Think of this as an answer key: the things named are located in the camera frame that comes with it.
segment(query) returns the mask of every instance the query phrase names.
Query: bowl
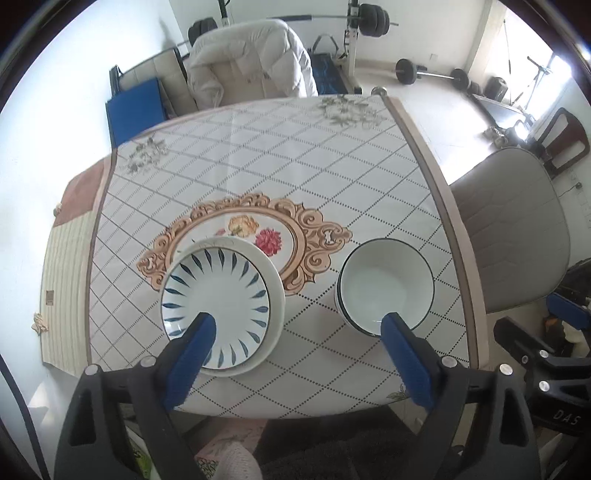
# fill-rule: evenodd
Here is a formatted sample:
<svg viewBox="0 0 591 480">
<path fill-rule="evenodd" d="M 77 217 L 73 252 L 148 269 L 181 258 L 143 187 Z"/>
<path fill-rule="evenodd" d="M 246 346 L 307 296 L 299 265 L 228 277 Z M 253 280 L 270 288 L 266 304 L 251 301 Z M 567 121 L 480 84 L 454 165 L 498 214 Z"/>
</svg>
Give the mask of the bowl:
<svg viewBox="0 0 591 480">
<path fill-rule="evenodd" d="M 347 257 L 335 285 L 340 315 L 358 331 L 380 336 L 382 318 L 397 312 L 416 328 L 433 304 L 435 282 L 425 258 L 411 245 L 377 238 Z"/>
</svg>

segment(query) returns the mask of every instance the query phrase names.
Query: blue mat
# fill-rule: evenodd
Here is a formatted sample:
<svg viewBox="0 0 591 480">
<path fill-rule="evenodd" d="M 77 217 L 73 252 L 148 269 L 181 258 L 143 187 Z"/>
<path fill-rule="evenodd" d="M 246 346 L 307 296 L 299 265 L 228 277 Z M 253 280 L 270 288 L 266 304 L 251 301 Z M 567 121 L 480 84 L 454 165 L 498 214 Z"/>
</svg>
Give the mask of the blue mat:
<svg viewBox="0 0 591 480">
<path fill-rule="evenodd" d="M 164 122 L 166 114 L 160 98 L 158 79 L 147 80 L 115 95 L 107 102 L 107 117 L 114 147 Z"/>
<path fill-rule="evenodd" d="M 348 93 L 343 79 L 329 54 L 312 54 L 310 55 L 310 61 L 312 63 L 312 74 L 314 75 L 318 95 Z"/>
</svg>

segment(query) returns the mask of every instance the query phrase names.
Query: gray chair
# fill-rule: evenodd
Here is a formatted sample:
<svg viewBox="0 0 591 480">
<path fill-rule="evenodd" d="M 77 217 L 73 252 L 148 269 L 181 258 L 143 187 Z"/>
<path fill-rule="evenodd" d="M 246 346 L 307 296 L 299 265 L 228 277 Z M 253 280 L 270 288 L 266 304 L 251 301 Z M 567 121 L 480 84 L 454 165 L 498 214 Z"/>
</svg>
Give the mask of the gray chair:
<svg viewBox="0 0 591 480">
<path fill-rule="evenodd" d="M 569 231 L 535 156 L 504 148 L 451 188 L 472 241 L 487 312 L 529 303 L 558 286 L 569 264 Z"/>
</svg>

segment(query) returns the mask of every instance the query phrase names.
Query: orange flower print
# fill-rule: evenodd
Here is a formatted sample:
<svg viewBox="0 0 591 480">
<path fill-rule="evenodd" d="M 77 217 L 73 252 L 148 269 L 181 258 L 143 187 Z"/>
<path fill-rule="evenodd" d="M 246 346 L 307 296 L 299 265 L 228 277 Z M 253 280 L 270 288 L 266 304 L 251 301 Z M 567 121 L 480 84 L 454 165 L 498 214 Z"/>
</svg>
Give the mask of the orange flower print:
<svg viewBox="0 0 591 480">
<path fill-rule="evenodd" d="M 230 235 L 239 236 L 240 238 L 246 238 L 256 233 L 259 228 L 259 224 L 253 217 L 248 215 L 239 215 L 230 218 L 228 223 L 228 230 Z"/>
</svg>

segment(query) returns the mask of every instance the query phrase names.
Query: white plate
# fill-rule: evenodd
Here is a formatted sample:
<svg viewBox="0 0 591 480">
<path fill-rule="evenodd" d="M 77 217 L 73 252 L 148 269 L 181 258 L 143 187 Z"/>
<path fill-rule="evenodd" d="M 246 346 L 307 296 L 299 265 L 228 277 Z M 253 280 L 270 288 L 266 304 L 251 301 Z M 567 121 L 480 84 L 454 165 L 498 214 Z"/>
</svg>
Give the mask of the white plate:
<svg viewBox="0 0 591 480">
<path fill-rule="evenodd" d="M 285 293 L 279 273 L 256 246 L 238 238 L 196 242 L 178 256 L 162 283 L 161 316 L 170 339 L 199 312 L 216 320 L 216 340 L 202 372 L 238 375 L 259 365 L 277 344 Z"/>
</svg>

